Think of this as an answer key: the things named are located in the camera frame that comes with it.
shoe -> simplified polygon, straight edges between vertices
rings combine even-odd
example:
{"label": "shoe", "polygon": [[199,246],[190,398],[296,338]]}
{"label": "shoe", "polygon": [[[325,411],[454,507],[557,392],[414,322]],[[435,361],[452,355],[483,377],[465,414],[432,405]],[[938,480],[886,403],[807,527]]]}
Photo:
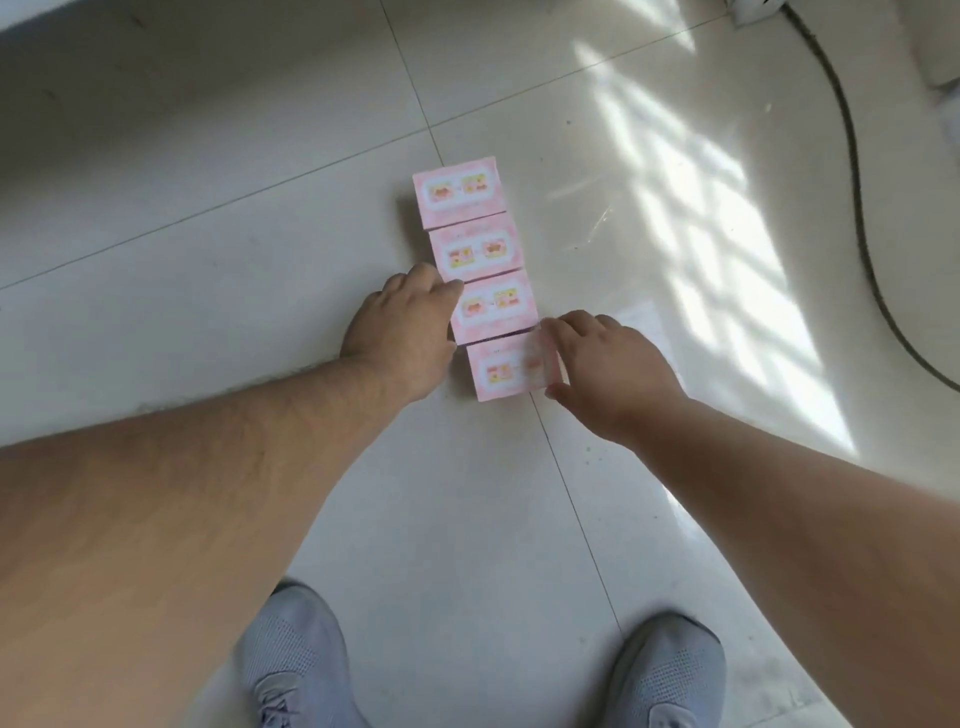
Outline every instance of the shoe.
{"label": "shoe", "polygon": [[716,636],[678,614],[641,624],[613,667],[602,728],[717,728],[727,660]]}
{"label": "shoe", "polygon": [[353,702],[337,618],[309,587],[278,587],[240,638],[239,654],[262,728],[370,728]]}

pink card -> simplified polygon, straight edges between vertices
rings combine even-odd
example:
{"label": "pink card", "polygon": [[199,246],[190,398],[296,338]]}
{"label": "pink card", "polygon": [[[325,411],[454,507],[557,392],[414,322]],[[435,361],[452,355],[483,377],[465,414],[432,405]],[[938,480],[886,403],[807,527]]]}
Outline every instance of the pink card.
{"label": "pink card", "polygon": [[530,279],[519,270],[468,283],[450,326],[458,344],[472,344],[534,327],[539,321]]}
{"label": "pink card", "polygon": [[480,401],[532,392],[563,381],[560,358],[540,329],[467,347]]}
{"label": "pink card", "polygon": [[487,157],[414,175],[424,230],[507,211],[496,159]]}
{"label": "pink card", "polygon": [[509,212],[434,230],[430,245],[444,280],[476,280],[523,267],[520,236]]}

wall socket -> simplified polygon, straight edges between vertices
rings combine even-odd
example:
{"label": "wall socket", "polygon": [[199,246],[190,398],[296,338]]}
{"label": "wall socket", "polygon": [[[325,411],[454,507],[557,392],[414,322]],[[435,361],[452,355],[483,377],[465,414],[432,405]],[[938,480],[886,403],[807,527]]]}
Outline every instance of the wall socket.
{"label": "wall socket", "polygon": [[737,25],[756,23],[777,12],[786,0],[727,0],[727,9]]}

black cable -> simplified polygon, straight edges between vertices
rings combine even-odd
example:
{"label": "black cable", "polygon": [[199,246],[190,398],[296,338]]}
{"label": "black cable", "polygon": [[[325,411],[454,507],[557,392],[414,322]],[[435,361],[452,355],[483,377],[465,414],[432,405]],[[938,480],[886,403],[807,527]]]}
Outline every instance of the black cable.
{"label": "black cable", "polygon": [[883,298],[883,293],[880,291],[879,283],[876,281],[874,262],[870,258],[870,247],[867,245],[867,225],[863,215],[863,190],[861,188],[860,178],[860,153],[857,149],[856,128],[853,125],[853,115],[850,111],[850,104],[847,102],[847,94],[843,90],[843,85],[840,83],[840,77],[837,76],[837,72],[833,69],[833,64],[827,57],[827,53],[824,52],[823,47],[820,45],[820,41],[817,40],[817,37],[813,35],[813,32],[806,26],[804,20],[797,15],[797,11],[795,11],[787,3],[783,6],[783,14],[786,16],[786,19],[790,21],[790,25],[796,28],[797,33],[799,33],[804,39],[807,47],[809,47],[809,49],[813,52],[813,55],[816,56],[817,61],[820,62],[820,65],[823,66],[824,72],[827,74],[827,78],[830,81],[830,86],[833,88],[833,95],[836,96],[837,104],[840,105],[840,113],[843,115],[844,130],[847,132],[847,146],[850,149],[850,169],[853,183],[853,218],[856,225],[856,248],[860,252],[860,262],[863,264],[863,271],[867,276],[867,285],[870,286],[870,292],[874,295],[874,301],[876,301],[876,305],[880,309],[880,313],[883,314],[883,320],[887,322],[887,326],[890,327],[890,330],[894,332],[894,336],[897,337],[897,341],[899,341],[900,345],[906,350],[906,352],[913,357],[914,361],[920,364],[920,366],[926,369],[930,374],[936,376],[954,392],[960,392],[960,383],[957,383],[933,366],[920,352],[917,351],[913,344],[910,343],[910,340],[907,339],[903,331],[900,330],[900,325],[897,324],[897,320],[890,312],[890,307]]}

white tile floor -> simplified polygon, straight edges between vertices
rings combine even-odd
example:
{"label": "white tile floor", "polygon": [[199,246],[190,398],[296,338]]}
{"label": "white tile floor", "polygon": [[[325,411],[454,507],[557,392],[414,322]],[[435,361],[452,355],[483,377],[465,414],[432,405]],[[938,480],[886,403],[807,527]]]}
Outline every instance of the white tile floor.
{"label": "white tile floor", "polygon": [[[0,440],[331,356],[428,257],[410,175],[493,154],[541,313],[620,316],[697,397],[956,493],[960,400],[867,296],[826,82],[722,5],[107,0],[0,36]],[[796,7],[851,96],[890,305],[958,377],[960,175],[891,6]],[[475,403],[462,359],[291,571],[377,726],[589,724],[663,606],[723,639],[725,726],[843,725],[650,474],[541,395]],[[230,664],[185,718],[249,723]]]}

